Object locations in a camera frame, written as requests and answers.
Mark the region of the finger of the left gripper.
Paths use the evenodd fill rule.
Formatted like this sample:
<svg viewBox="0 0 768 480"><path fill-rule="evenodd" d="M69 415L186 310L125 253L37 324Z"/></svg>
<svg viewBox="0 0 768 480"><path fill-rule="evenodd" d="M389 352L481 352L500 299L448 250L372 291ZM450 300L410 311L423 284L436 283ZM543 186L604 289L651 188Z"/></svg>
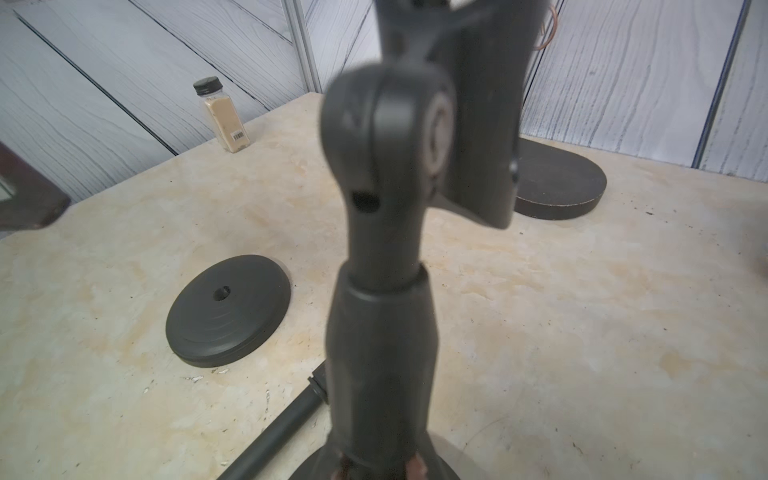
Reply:
<svg viewBox="0 0 768 480"><path fill-rule="evenodd" d="M1 178L11 187L1 201L1 230L39 230L52 225L71 205L71 198L5 144L1 144Z"/></svg>

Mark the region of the spice jar black lid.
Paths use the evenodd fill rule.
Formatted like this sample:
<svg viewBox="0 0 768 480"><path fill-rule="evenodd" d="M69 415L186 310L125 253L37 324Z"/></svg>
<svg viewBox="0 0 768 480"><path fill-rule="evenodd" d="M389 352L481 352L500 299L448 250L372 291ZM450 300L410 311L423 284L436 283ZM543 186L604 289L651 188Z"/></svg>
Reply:
<svg viewBox="0 0 768 480"><path fill-rule="evenodd" d="M230 153L249 146L250 140L231 97L224 92L216 76L209 76L193 84L200 98L211 128L219 144Z"/></svg>

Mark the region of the dark oval stand base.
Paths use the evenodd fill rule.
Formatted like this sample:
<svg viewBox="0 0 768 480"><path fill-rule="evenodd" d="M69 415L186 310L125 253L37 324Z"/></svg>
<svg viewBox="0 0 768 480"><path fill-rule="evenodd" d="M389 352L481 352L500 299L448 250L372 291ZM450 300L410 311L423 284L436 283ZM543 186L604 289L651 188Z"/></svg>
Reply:
<svg viewBox="0 0 768 480"><path fill-rule="evenodd" d="M514 210L541 220L570 220L595 209L606 188L604 171L588 158L536 141L519 141L520 182Z"/></svg>

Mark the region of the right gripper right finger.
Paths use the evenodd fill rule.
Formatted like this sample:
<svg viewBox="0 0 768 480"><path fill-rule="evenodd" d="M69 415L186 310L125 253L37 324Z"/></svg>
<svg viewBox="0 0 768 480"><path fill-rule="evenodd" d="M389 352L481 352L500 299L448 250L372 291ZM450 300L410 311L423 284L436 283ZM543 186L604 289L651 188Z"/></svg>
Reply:
<svg viewBox="0 0 768 480"><path fill-rule="evenodd" d="M415 454L406 463L407 480L427 480L428 467L420 454Z"/></svg>

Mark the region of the black round stand base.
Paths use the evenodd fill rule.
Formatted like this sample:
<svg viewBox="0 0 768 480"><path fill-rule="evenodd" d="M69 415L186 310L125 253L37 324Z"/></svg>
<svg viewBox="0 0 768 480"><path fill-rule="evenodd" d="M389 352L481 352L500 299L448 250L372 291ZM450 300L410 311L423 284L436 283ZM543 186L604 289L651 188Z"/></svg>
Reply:
<svg viewBox="0 0 768 480"><path fill-rule="evenodd" d="M427 479L459 479L451 466L439 455L428 433L424 433L418 439L417 453L421 455L428 467ZM332 445L326 444L310 455L289 479L335 479L335 469L342 457L346 456ZM400 470L376 472L360 463L351 461L354 466L350 470L349 479L406 478L405 465L402 465Z"/></svg>

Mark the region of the black microphone stand pole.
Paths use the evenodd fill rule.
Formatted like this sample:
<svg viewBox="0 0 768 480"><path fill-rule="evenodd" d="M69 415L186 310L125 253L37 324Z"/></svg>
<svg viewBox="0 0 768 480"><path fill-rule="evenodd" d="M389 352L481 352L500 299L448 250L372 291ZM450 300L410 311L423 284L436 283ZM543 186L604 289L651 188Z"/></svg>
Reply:
<svg viewBox="0 0 768 480"><path fill-rule="evenodd" d="M522 88L543 1L379 1L382 57L338 75L320 113L348 255L325 340L330 444L400 470L428 433L438 353L421 258L431 208L506 229Z"/></svg>

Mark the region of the spare black microphone pole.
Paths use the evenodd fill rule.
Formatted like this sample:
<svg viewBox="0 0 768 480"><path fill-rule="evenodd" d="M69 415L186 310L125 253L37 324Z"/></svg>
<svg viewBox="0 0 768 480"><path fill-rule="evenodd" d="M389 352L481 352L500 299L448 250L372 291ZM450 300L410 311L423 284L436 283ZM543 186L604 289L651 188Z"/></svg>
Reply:
<svg viewBox="0 0 768 480"><path fill-rule="evenodd" d="M308 378L308 386L225 469L218 479L255 479L315 412L327 403L325 362L322 362Z"/></svg>

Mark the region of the aluminium left corner post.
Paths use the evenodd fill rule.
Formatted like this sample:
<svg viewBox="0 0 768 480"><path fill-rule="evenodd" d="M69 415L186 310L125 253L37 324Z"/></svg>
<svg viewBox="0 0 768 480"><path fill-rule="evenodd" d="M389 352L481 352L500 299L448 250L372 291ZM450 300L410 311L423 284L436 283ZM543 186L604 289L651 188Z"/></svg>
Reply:
<svg viewBox="0 0 768 480"><path fill-rule="evenodd" d="M322 93L322 82L316 67L302 2L283 0L282 5L306 89L308 92Z"/></svg>

